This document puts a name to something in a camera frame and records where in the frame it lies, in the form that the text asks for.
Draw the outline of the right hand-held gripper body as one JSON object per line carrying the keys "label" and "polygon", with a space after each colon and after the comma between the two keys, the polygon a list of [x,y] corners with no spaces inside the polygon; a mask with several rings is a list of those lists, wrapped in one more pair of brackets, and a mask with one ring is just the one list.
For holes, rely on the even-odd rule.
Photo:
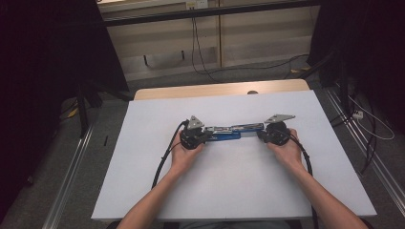
{"label": "right hand-held gripper body", "polygon": [[285,121],[293,119],[292,114],[275,114],[265,121],[265,143],[272,143],[278,146],[285,145],[290,138],[290,130]]}

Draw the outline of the black horizontal bar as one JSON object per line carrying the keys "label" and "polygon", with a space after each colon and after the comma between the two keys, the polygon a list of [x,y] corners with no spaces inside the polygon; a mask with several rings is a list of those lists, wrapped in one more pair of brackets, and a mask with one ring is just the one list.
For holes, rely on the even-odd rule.
{"label": "black horizontal bar", "polygon": [[199,18],[207,16],[247,13],[265,10],[286,10],[303,7],[320,6],[323,0],[282,0],[271,3],[248,4],[240,6],[217,7],[202,10],[181,10],[141,16],[124,16],[105,19],[104,27],[116,27],[125,25],[144,24],[161,21],[180,20],[188,18]]}

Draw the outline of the person's left hand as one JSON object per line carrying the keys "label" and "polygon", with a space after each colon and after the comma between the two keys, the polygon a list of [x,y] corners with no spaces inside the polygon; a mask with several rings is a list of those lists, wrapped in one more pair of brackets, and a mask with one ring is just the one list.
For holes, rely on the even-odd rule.
{"label": "person's left hand", "polygon": [[172,146],[172,162],[169,173],[178,177],[185,174],[194,163],[198,154],[203,150],[204,144],[200,144],[196,149],[188,150],[177,140]]}

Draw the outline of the white wall socket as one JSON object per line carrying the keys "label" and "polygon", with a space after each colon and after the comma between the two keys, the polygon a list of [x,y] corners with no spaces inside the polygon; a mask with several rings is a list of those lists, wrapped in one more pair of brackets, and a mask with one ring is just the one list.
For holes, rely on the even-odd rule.
{"label": "white wall socket", "polygon": [[187,0],[185,6],[188,10],[200,10],[208,8],[207,0]]}

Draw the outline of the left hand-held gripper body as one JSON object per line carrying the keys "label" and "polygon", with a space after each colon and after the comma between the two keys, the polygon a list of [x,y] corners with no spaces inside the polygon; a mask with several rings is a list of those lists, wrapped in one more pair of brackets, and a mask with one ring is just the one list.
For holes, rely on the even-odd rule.
{"label": "left hand-held gripper body", "polygon": [[195,116],[186,120],[184,129],[181,131],[181,145],[188,149],[196,149],[205,142],[204,124]]}

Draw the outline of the blue stapler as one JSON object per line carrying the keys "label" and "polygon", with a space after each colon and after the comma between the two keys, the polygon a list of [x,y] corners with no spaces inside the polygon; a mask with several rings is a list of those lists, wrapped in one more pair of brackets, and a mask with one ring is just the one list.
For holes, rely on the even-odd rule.
{"label": "blue stapler", "polygon": [[264,129],[263,123],[252,123],[252,124],[242,124],[234,125],[229,127],[205,127],[205,132],[210,132],[211,137],[209,141],[224,141],[224,140],[233,140],[240,139],[242,134],[246,133],[256,133]]}

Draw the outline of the black metal stand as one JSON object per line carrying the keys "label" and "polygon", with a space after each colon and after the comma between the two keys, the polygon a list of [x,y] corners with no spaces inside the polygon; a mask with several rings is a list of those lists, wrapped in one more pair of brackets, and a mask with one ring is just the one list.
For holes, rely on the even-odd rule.
{"label": "black metal stand", "polygon": [[105,92],[125,102],[129,102],[134,99],[134,96],[129,92],[114,90],[111,87],[98,83],[94,80],[79,82],[77,85],[76,99],[81,127],[81,138],[83,138],[90,129],[89,119],[86,111],[86,103],[89,103],[92,108],[100,108],[103,101],[98,94],[99,92]]}

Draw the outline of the person's right hand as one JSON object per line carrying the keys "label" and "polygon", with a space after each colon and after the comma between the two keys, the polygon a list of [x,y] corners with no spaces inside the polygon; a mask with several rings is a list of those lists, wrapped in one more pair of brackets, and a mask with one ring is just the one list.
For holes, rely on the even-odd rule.
{"label": "person's right hand", "polygon": [[283,146],[273,143],[268,143],[266,146],[289,172],[305,169],[302,163],[301,149],[291,139]]}

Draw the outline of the aluminium floor rail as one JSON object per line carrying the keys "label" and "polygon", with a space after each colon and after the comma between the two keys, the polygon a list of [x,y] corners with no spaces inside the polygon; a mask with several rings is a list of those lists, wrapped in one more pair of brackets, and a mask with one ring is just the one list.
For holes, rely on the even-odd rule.
{"label": "aluminium floor rail", "polygon": [[[392,147],[394,142],[399,140],[400,134],[396,134],[389,124],[373,112],[371,103],[363,106],[361,100],[347,95],[352,111],[346,114],[339,93],[335,89],[326,89],[326,94],[337,113],[337,116],[330,120],[331,126],[345,127],[364,155],[358,174],[363,177],[368,169],[372,168],[394,205],[405,218],[405,184],[400,183],[394,169],[390,169],[390,164],[382,159],[388,152],[388,146]],[[352,114],[355,110],[362,111],[364,117],[354,119]]]}
{"label": "aluminium floor rail", "polygon": [[80,138],[72,161],[69,164],[63,182],[57,192],[53,201],[52,207],[45,219],[42,229],[57,229],[58,224],[62,218],[69,196],[73,190],[75,178],[77,176],[80,164],[88,148],[94,131],[94,125],[91,124]]}

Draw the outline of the white table cover board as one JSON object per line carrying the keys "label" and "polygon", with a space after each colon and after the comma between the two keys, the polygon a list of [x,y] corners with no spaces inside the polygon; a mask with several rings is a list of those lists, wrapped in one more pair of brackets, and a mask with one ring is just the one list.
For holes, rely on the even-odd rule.
{"label": "white table cover board", "polygon": [[[196,116],[207,126],[260,123],[288,115],[309,154],[314,177],[357,215],[373,205],[312,91],[134,100],[130,102],[96,206],[94,220],[122,218],[147,192],[178,125]],[[161,209],[169,220],[292,219],[309,202],[256,136],[207,143]]]}

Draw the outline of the beige wooden cabinet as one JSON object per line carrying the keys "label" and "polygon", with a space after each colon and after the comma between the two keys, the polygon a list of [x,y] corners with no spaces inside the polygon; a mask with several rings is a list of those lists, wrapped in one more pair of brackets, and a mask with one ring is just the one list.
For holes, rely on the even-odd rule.
{"label": "beige wooden cabinet", "polygon": [[[98,0],[97,5],[105,20],[187,10],[186,1]],[[207,1],[211,9],[282,0]],[[265,10],[116,26],[107,31],[125,78],[132,81],[307,53],[319,10],[319,6]]]}

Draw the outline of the black curtain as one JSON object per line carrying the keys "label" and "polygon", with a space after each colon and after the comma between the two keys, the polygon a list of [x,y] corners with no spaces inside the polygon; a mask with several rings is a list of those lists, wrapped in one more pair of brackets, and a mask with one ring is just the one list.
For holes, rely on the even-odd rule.
{"label": "black curtain", "polygon": [[330,85],[340,73],[356,79],[405,135],[405,0],[321,0],[307,63],[330,53],[321,83]]}
{"label": "black curtain", "polygon": [[96,0],[0,0],[0,222],[51,144],[61,105],[125,92]]}

